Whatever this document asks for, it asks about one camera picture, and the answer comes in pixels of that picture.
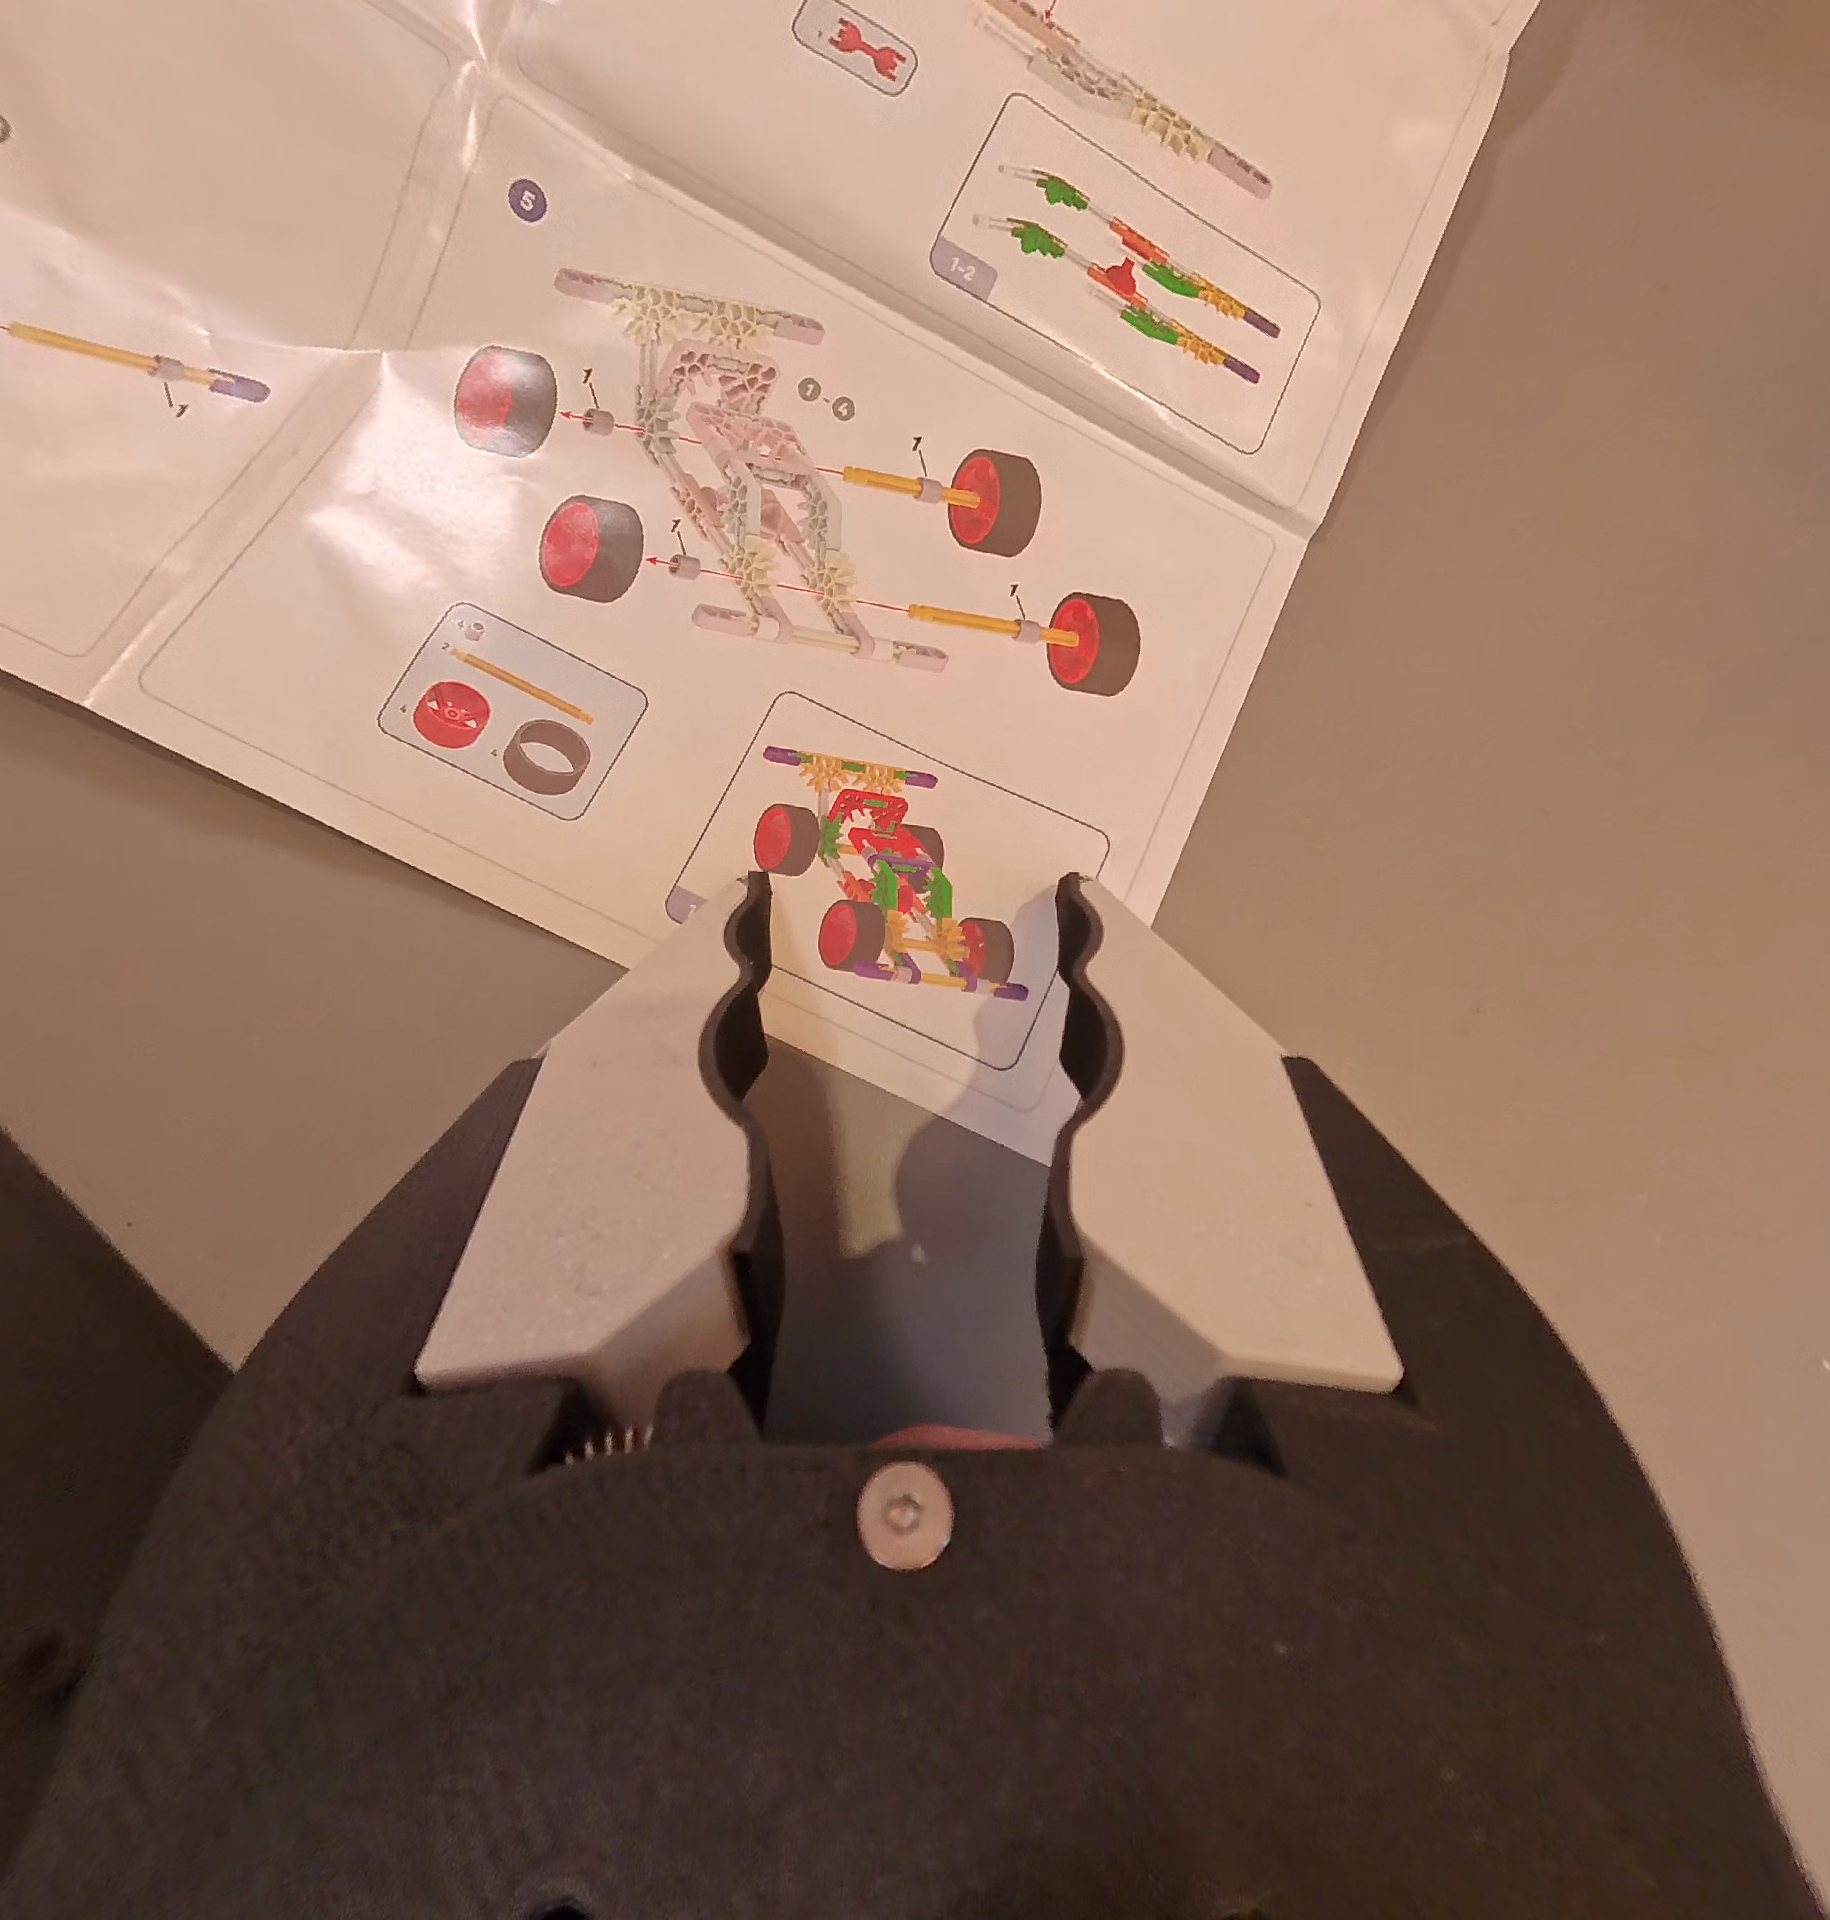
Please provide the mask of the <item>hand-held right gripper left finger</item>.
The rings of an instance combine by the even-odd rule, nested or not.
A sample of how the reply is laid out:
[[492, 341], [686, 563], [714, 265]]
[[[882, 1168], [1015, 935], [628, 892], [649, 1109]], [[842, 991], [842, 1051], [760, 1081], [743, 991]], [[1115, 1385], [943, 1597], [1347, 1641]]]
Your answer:
[[731, 881], [546, 1046], [425, 1336], [421, 1389], [683, 1372], [768, 1392], [784, 1317], [768, 1064], [771, 882]]

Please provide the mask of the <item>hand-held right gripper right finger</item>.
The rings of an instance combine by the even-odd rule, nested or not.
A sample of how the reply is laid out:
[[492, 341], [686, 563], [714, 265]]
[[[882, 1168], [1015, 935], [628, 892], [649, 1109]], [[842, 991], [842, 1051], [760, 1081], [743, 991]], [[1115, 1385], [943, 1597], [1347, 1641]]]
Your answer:
[[1053, 892], [1057, 1051], [1038, 1322], [1049, 1414], [1129, 1372], [1168, 1421], [1231, 1380], [1388, 1395], [1404, 1365], [1281, 1046], [1094, 879]]

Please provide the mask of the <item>toy instruction sheet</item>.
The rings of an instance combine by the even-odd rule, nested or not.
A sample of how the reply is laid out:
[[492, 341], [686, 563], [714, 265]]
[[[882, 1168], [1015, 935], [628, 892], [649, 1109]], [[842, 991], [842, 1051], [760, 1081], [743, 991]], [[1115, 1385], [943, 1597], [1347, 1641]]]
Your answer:
[[0, 4], [0, 669], [1032, 1158], [1535, 4]]

